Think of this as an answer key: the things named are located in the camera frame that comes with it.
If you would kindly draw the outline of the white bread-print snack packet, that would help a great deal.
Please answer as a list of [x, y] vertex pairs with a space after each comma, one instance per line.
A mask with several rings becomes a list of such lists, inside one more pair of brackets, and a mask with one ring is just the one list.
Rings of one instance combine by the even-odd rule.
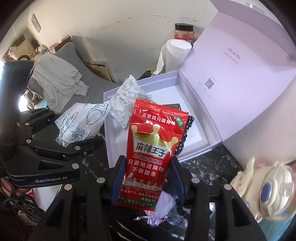
[[63, 147], [67, 147], [71, 143], [95, 138], [109, 111], [109, 102], [74, 104], [55, 120], [55, 124], [59, 129], [56, 142]]

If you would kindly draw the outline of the white pastry-print snack packet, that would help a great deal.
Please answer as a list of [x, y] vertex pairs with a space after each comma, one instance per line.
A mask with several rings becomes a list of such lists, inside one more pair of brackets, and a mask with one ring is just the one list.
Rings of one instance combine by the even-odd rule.
[[138, 85], [137, 80], [130, 75], [119, 87], [116, 94], [110, 99], [110, 114], [122, 128], [126, 128], [133, 113], [135, 101], [150, 100], [148, 95]]

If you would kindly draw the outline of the red spicy snack packet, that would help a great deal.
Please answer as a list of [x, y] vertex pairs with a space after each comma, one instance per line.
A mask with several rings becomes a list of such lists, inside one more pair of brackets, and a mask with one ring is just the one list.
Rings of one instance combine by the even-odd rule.
[[189, 114], [137, 99], [128, 127], [126, 168], [116, 205], [154, 211]]

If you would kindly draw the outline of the black plastic case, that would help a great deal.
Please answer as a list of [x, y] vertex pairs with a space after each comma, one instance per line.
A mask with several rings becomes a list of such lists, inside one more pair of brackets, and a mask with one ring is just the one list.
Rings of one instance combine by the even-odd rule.
[[176, 110], [179, 110], [181, 111], [181, 106], [179, 103], [174, 103], [174, 104], [164, 104], [165, 107], [167, 108], [173, 108], [173, 109], [176, 109]]

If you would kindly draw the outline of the cream cartoon water bottle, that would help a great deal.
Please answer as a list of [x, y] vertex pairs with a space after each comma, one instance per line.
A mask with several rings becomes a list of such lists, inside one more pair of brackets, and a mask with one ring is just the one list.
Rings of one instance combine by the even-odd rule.
[[257, 222], [280, 222], [295, 215], [295, 171], [291, 166], [276, 162], [256, 167], [255, 157], [251, 157], [230, 185]]

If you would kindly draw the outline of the grey cloth garment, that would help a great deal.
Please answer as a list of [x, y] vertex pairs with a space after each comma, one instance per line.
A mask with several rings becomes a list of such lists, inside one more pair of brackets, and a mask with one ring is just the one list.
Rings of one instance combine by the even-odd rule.
[[82, 77], [78, 69], [52, 53], [38, 59], [32, 75], [43, 89], [48, 107], [58, 113], [74, 95], [87, 95], [89, 86], [82, 81]]

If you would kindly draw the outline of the grey bed mattress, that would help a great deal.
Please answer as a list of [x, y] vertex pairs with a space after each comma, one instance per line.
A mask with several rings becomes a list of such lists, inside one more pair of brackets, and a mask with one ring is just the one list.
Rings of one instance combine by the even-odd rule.
[[103, 103], [103, 94], [109, 90], [118, 87], [117, 84], [105, 80], [97, 75], [95, 75], [91, 70], [89, 70], [86, 65], [79, 58], [75, 46], [72, 42], [65, 44], [60, 50], [58, 50], [55, 56], [67, 61], [73, 65], [81, 74], [82, 81], [89, 86], [89, 90], [86, 96], [74, 95], [70, 101], [66, 104], [64, 109], [60, 113], [65, 112], [75, 103], [91, 103], [98, 104]]

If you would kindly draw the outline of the white toilet paper roll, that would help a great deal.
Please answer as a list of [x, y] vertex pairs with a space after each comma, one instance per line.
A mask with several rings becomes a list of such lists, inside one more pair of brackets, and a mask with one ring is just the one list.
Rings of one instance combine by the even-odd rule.
[[192, 44], [179, 39], [170, 39], [162, 47], [159, 54], [154, 75], [161, 73], [165, 68], [165, 73], [177, 71], [192, 49]]

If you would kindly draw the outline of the lavender gift box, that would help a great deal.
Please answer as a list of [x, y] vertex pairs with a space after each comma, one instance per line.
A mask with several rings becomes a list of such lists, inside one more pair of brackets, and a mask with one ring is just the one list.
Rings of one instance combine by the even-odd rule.
[[178, 71], [140, 80], [158, 104], [194, 118], [180, 162], [214, 149], [263, 113], [295, 78], [295, 45], [268, 9], [212, 1], [217, 14]]

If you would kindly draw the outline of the lavender drawstring sachet pouch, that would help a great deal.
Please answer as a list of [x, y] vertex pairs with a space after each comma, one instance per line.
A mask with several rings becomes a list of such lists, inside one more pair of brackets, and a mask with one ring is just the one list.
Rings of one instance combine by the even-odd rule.
[[162, 191], [155, 211], [145, 211], [144, 216], [138, 216], [135, 221], [145, 220], [151, 227], [157, 227], [167, 221], [176, 226], [184, 224], [184, 218], [181, 216], [171, 217], [170, 213], [174, 210], [177, 212], [177, 206], [174, 198], [167, 192]]

